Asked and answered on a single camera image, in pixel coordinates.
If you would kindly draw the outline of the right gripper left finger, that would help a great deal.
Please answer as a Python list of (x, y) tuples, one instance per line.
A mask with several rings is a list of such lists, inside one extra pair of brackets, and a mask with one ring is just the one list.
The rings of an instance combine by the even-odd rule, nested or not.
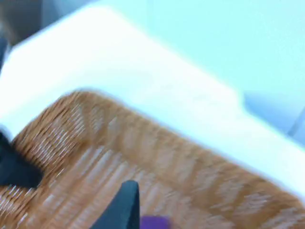
[(42, 171), (23, 158), (0, 134), (0, 185), (36, 188), (42, 180)]

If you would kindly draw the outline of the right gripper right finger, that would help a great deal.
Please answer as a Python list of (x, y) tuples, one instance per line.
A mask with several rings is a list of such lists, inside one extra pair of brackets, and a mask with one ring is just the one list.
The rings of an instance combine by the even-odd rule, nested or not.
[(136, 181), (122, 183), (106, 210), (91, 226), (92, 229), (139, 229), (140, 196)]

